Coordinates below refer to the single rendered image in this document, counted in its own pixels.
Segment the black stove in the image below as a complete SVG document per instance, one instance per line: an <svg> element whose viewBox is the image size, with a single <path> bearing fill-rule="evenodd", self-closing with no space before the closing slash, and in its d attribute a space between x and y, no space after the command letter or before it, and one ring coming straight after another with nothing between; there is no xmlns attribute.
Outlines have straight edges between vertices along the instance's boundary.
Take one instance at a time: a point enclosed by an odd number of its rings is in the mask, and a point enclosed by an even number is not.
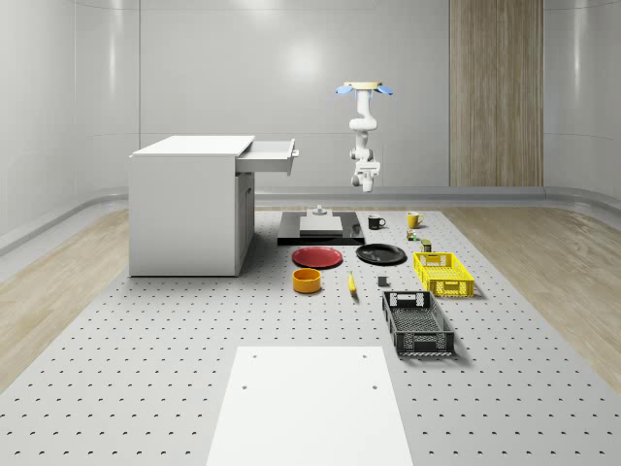
<svg viewBox="0 0 621 466"><path fill-rule="evenodd" d="M279 246L361 246L362 227L354 212L335 212L318 206L302 212L284 212L278 231Z"/></svg>

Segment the black plate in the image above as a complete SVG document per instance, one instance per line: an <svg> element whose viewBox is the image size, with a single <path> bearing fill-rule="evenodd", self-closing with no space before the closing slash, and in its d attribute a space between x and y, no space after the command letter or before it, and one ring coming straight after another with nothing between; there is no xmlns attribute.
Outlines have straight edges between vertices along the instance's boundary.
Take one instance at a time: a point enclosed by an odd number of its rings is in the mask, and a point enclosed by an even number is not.
<svg viewBox="0 0 621 466"><path fill-rule="evenodd" d="M373 265L391 266L407 261L406 253L395 246L386 244L367 244L356 250L357 257Z"/></svg>

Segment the white drawer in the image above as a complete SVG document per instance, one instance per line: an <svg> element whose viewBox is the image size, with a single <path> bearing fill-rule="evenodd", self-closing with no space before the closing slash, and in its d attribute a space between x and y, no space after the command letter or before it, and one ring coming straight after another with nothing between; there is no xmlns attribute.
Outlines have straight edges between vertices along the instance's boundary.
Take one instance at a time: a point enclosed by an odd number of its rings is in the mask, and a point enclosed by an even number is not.
<svg viewBox="0 0 621 466"><path fill-rule="evenodd" d="M299 155L295 140L253 141L236 159L236 171L283 172L290 175L294 158Z"/></svg>

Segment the red plate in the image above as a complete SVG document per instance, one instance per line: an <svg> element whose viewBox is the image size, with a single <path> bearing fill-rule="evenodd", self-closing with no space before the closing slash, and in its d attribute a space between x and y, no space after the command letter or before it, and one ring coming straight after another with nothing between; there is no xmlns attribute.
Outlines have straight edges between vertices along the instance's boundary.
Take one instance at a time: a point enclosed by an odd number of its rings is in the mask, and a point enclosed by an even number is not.
<svg viewBox="0 0 621 466"><path fill-rule="evenodd" d="M328 269L340 265L342 254L329 247L306 247L295 250L292 260L303 268Z"/></svg>

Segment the yellow bowl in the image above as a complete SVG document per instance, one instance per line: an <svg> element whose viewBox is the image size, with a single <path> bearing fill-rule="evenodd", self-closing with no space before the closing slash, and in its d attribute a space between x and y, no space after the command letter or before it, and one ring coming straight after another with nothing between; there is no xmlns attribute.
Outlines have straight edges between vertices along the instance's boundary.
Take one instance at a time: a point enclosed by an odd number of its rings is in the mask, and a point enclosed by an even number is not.
<svg viewBox="0 0 621 466"><path fill-rule="evenodd" d="M321 288L321 273L312 268L297 269L292 274L293 288L305 294L315 293Z"/></svg>

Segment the yellow basket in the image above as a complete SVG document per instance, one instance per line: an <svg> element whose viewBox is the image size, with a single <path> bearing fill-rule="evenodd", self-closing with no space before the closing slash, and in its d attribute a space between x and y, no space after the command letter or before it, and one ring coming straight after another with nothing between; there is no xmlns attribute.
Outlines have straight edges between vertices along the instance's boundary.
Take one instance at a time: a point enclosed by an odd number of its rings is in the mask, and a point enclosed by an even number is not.
<svg viewBox="0 0 621 466"><path fill-rule="evenodd" d="M413 268L423 288L436 296L474 295L474 278L452 252L416 252Z"/></svg>

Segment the dark grey basket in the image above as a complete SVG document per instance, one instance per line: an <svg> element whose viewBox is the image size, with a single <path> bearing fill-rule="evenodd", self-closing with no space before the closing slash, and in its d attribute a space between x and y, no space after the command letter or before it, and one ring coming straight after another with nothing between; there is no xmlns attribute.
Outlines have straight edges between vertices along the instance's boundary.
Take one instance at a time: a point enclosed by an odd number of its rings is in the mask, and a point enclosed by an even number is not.
<svg viewBox="0 0 621 466"><path fill-rule="evenodd" d="M397 353L454 352L454 329L429 291L384 291L382 307Z"/></svg>

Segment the white cabinet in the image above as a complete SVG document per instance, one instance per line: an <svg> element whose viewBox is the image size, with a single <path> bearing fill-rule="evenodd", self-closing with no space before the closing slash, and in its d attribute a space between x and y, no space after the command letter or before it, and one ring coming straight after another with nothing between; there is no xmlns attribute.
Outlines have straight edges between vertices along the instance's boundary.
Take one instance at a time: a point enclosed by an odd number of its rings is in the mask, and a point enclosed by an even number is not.
<svg viewBox="0 0 621 466"><path fill-rule="evenodd" d="M129 158L129 273L236 276L236 159L250 136L171 136Z"/></svg>

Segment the white board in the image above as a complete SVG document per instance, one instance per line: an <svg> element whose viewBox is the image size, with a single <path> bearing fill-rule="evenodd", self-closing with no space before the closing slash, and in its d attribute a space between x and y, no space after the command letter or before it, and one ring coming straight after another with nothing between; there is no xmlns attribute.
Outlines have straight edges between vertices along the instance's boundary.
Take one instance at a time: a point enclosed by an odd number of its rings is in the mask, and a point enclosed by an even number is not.
<svg viewBox="0 0 621 466"><path fill-rule="evenodd" d="M207 466L412 466L382 348L238 348Z"/></svg>

